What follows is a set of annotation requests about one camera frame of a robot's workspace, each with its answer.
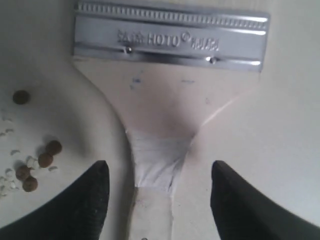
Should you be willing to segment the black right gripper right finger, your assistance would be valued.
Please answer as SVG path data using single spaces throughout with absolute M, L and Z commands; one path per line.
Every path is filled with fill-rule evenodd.
M 226 162 L 211 170 L 210 208 L 222 240 L 318 240 L 320 228 L 254 188 Z

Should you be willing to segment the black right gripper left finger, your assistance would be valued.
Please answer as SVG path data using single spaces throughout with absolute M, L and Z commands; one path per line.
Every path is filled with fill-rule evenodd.
M 96 161 L 55 198 L 1 228 L 2 240 L 98 240 L 108 212 L 110 172 Z

